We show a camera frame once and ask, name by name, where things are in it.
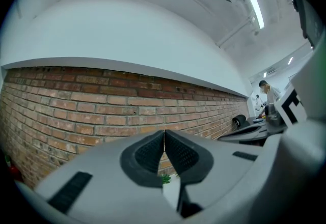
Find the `white wall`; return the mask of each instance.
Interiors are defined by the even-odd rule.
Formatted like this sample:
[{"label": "white wall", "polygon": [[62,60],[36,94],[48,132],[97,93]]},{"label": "white wall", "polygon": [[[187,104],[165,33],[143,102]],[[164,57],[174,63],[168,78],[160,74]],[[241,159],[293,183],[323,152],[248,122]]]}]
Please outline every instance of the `white wall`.
[{"label": "white wall", "polygon": [[190,22],[139,0],[66,0],[2,48],[1,66],[88,66],[248,96],[229,56]]},{"label": "white wall", "polygon": [[254,94],[255,95],[258,94],[261,97],[262,101],[267,100],[267,95],[260,94],[260,92],[259,92],[259,82],[261,80],[265,80],[268,84],[270,84],[273,87],[279,88],[281,91],[284,90],[286,85],[290,82],[289,77],[294,74],[297,74],[303,68],[305,63],[311,57],[311,54],[307,55],[304,59],[301,59],[299,61],[296,61],[295,59],[293,59],[291,64],[283,71],[277,72],[275,75],[272,75],[270,77],[261,78],[260,80],[253,82],[252,87],[254,90]]},{"label": "white wall", "polygon": [[[0,29],[0,64],[2,63],[3,56],[6,55],[3,49],[9,49],[10,44],[21,37],[33,19],[55,2],[56,0],[15,0]],[[0,69],[1,89],[6,70],[4,68]]]}]

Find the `black slot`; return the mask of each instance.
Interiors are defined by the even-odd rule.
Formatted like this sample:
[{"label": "black slot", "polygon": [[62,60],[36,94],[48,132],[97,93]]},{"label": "black slot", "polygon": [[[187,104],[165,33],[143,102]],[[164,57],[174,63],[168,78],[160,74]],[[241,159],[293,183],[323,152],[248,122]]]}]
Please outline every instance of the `black slot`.
[{"label": "black slot", "polygon": [[66,214],[92,177],[88,173],[77,172],[48,203]]},{"label": "black slot", "polygon": [[234,152],[232,155],[236,157],[240,157],[245,160],[255,161],[258,157],[258,155],[250,154],[250,153],[244,153],[244,152]]}]

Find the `white ceiling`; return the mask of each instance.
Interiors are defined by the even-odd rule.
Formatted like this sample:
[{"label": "white ceiling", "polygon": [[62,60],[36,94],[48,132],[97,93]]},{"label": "white ceiling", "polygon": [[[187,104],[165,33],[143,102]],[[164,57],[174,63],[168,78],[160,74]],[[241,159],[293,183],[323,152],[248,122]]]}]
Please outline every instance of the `white ceiling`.
[{"label": "white ceiling", "polygon": [[270,67],[265,68],[264,70],[260,71],[259,73],[251,76],[249,78],[250,83],[263,80],[264,73],[272,72],[271,74],[268,74],[268,76],[276,75],[282,73],[285,69],[291,66],[295,66],[298,63],[307,61],[311,55],[313,54],[313,50],[311,49],[311,45],[309,42],[303,44],[299,49],[297,49],[295,52],[291,53],[290,55],[286,56],[285,58],[279,60],[275,64],[271,65]]},{"label": "white ceiling", "polygon": [[246,78],[282,60],[306,42],[291,0],[258,0],[265,23],[262,30],[257,22],[252,23],[254,12],[249,0],[143,1],[193,23],[226,51]]}]

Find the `red object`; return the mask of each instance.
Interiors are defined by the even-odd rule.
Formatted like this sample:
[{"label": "red object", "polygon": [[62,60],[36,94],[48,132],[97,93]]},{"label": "red object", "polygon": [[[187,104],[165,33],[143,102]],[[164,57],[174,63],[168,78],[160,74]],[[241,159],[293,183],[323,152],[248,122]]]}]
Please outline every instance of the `red object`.
[{"label": "red object", "polygon": [[16,166],[14,166],[14,165],[10,166],[9,171],[10,171],[11,176],[14,178],[14,180],[24,182],[21,177],[21,173],[20,173],[19,169],[17,169]]}]

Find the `brick wall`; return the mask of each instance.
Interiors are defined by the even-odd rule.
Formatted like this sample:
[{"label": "brick wall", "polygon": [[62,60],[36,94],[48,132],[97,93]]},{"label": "brick wall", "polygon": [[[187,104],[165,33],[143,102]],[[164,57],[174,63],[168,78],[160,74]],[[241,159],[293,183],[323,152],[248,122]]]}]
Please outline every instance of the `brick wall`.
[{"label": "brick wall", "polygon": [[[188,83],[101,69],[11,69],[0,98],[1,146],[27,185],[87,148],[159,129],[215,139],[248,116],[246,99]],[[163,155],[159,173],[173,168]]]}]

